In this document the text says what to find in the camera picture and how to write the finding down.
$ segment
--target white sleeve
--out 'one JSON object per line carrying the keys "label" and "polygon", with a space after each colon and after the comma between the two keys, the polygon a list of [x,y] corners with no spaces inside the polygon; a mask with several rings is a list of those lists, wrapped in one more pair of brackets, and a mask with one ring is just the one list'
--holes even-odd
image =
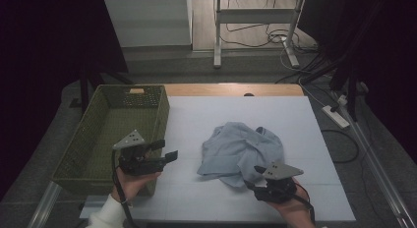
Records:
{"label": "white sleeve", "polygon": [[125,219],[126,215],[122,204],[108,195],[101,210],[89,216],[88,228],[122,228]]}

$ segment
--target white tabletop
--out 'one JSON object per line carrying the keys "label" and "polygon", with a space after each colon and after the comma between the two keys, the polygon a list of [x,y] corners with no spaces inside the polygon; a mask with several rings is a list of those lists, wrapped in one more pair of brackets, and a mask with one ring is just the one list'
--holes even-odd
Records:
{"label": "white tabletop", "polygon": [[[310,194],[317,221],[354,221],[323,136],[305,96],[168,97],[170,112],[165,134],[166,152],[178,159],[165,166],[152,198],[135,198],[134,219],[159,222],[283,222],[278,213],[257,201],[246,188],[231,188],[197,174],[202,143],[215,127],[242,122],[275,133],[284,147],[286,164],[304,174],[296,179]],[[89,196],[81,218],[99,210],[107,196]]]}

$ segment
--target human hand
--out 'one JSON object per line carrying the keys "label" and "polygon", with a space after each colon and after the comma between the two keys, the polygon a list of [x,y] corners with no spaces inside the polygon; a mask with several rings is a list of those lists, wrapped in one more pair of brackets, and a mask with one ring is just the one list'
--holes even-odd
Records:
{"label": "human hand", "polygon": [[[292,180],[294,180],[295,184],[300,185],[296,179],[293,178]],[[295,195],[304,200],[309,199],[307,192],[305,192],[299,186],[297,186],[297,192]],[[292,199],[284,203],[267,202],[267,204],[275,208],[281,214],[282,218],[284,218],[284,220],[293,228],[315,227],[310,218],[310,212],[308,208],[301,201]]]}
{"label": "human hand", "polygon": [[[156,172],[154,174],[143,176],[128,176],[125,175],[120,168],[117,168],[116,172],[120,185],[122,186],[123,192],[125,193],[126,200],[133,199],[138,194],[138,191],[143,188],[147,182],[155,180],[161,174],[160,172]],[[117,193],[116,186],[113,187],[111,196],[120,202],[119,193]]]}

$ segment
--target crumpled towel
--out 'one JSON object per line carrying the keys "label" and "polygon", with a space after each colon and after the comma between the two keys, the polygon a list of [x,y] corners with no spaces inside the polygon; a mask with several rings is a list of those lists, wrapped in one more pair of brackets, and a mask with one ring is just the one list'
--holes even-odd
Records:
{"label": "crumpled towel", "polygon": [[216,127],[203,143],[203,162],[197,173],[243,187],[243,180],[256,183],[263,179],[254,166],[267,168],[277,160],[283,160],[283,147],[274,133],[263,127],[254,131],[244,123],[228,122]]}

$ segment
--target wicker basket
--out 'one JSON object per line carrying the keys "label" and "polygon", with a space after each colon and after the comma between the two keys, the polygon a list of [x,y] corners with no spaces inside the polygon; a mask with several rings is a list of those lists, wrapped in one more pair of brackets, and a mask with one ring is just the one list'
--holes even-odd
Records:
{"label": "wicker basket", "polygon": [[[112,146],[134,130],[147,143],[163,139],[168,114],[163,85],[100,85],[52,181],[75,195],[109,194]],[[161,149],[150,157],[160,155]],[[139,196],[152,196],[155,186],[156,181],[147,183]]]}

